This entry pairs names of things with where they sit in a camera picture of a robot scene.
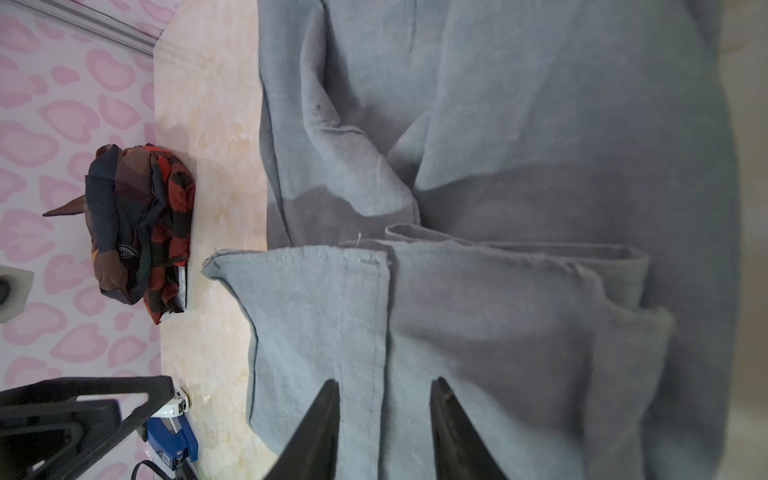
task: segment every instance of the pink patterned wall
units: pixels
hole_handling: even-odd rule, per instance
[[[159,330],[143,306],[99,293],[83,216],[40,215],[83,193],[98,147],[146,142],[151,59],[0,3],[0,263],[35,272],[26,310],[0,326],[0,389],[160,373]],[[141,403],[119,399],[124,416]],[[127,480],[144,458],[132,435],[82,478]]]
[[[72,0],[159,38],[181,0]]]

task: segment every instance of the brown and navy fabric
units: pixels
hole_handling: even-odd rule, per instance
[[[85,196],[46,217],[85,212],[101,292],[133,304],[144,298],[152,320],[177,312],[177,266],[186,266],[194,180],[169,150],[147,144],[96,151]]]

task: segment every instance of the red and black plaid fabric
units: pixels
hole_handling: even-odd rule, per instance
[[[144,303],[152,320],[160,323],[166,311],[179,311],[174,301],[179,291],[175,267],[186,266],[190,256],[195,186],[189,170],[169,150],[152,145],[141,148],[152,153],[152,162],[157,162],[167,201],[166,210],[152,227],[152,263],[144,293]]]

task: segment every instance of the black cable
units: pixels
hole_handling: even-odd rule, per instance
[[[134,472],[131,473],[131,480],[136,480],[136,474],[139,471],[139,467],[142,465],[146,465],[147,467],[152,468],[152,471],[157,473],[163,480],[173,480],[168,475],[165,475],[165,472],[163,472],[160,467],[158,467],[157,464],[151,460],[142,460],[141,462],[138,462],[134,467]]]

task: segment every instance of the gray garment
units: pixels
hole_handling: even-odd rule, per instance
[[[260,0],[270,248],[617,243],[677,330],[649,478],[713,476],[738,291],[737,161],[714,0]]]
[[[336,378],[337,478],[434,478],[429,384],[444,376],[509,478],[643,478],[641,417],[672,326],[637,309],[646,255],[410,225],[387,238],[206,262],[258,334],[248,418],[269,447]]]

